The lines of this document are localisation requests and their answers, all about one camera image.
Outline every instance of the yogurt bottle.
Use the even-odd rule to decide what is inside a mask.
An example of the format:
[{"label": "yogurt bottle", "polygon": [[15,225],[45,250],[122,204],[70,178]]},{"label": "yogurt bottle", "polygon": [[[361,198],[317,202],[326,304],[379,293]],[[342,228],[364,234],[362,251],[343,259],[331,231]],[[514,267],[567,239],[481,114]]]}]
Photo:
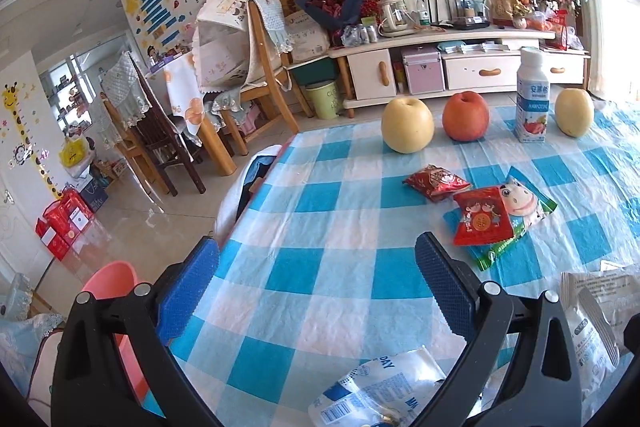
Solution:
[{"label": "yogurt bottle", "polygon": [[544,63],[545,54],[539,49],[520,50],[515,131],[523,143],[545,140],[550,83],[543,69]]}]

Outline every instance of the red candy wrapper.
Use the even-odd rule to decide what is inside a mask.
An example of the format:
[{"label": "red candy wrapper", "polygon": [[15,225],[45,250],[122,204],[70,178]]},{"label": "red candy wrapper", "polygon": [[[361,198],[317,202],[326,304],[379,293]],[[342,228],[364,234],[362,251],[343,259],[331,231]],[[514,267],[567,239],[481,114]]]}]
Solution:
[{"label": "red candy wrapper", "polygon": [[453,196],[462,216],[453,238],[457,247],[490,245],[513,237],[513,227],[498,187],[476,188]]},{"label": "red candy wrapper", "polygon": [[402,183],[415,188],[431,201],[442,201],[471,186],[471,183],[464,181],[460,176],[435,165],[427,165],[424,169],[414,172]]}]

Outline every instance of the giraffe wall sticker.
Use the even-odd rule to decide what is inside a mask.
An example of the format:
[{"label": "giraffe wall sticker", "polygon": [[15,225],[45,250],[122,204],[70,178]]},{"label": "giraffe wall sticker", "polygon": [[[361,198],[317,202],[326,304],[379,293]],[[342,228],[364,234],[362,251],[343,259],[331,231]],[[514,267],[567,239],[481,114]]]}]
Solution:
[{"label": "giraffe wall sticker", "polygon": [[[18,101],[18,83],[15,82],[13,86],[9,86],[8,84],[4,84],[4,91],[2,92],[2,101],[4,102],[4,108],[9,111],[14,118],[16,129],[20,134],[20,140],[24,145],[26,151],[32,151],[36,147],[36,143],[33,140],[33,137],[29,136],[29,131],[25,127],[25,122],[23,120],[24,116],[20,112],[20,103]],[[51,191],[53,197],[59,200],[62,197],[62,191],[56,187],[56,184],[52,181],[51,176],[49,174],[48,169],[44,165],[42,159],[39,158],[39,155],[31,153],[31,160],[34,162],[36,169],[38,169],[38,173],[43,181],[47,184],[47,188]]]}]

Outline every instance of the tiled floor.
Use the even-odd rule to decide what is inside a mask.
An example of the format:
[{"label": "tiled floor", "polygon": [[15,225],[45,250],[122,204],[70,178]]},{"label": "tiled floor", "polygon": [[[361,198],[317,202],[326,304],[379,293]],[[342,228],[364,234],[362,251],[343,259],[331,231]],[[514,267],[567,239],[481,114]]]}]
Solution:
[{"label": "tiled floor", "polygon": [[[559,86],[553,86],[555,100]],[[515,93],[490,93],[484,99],[490,106],[512,105]],[[446,98],[425,100],[432,112],[441,112]],[[384,105],[364,107],[356,110],[356,118],[318,120],[297,115],[300,131],[360,123],[380,119]],[[235,156],[240,172],[252,155],[273,144],[284,143],[291,136],[282,123],[271,132],[249,144],[248,156]],[[96,214],[104,226],[98,236],[101,245],[93,245],[82,251],[90,255],[91,266],[101,266],[114,259],[130,262],[140,280],[155,281],[164,268],[184,260],[197,241],[213,228],[214,218],[236,175],[220,177],[208,156],[196,165],[207,192],[199,194],[184,168],[176,166],[168,174],[178,190],[171,195],[149,197],[129,173],[119,179],[109,190],[109,200]],[[82,287],[82,277],[76,277],[62,264],[55,261],[38,288],[39,295],[63,314],[67,314],[73,299]]]}]

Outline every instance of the barcode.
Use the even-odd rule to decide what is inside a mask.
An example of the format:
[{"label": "barcode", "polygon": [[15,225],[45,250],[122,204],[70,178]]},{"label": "barcode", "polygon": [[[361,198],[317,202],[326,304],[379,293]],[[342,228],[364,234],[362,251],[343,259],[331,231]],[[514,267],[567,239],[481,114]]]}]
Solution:
[{"label": "barcode", "polygon": [[329,423],[333,423],[343,416],[347,416],[351,414],[351,407],[348,402],[339,402],[331,407],[327,407],[325,410],[320,411],[320,416],[322,417],[322,421],[325,425],[329,425]]}]

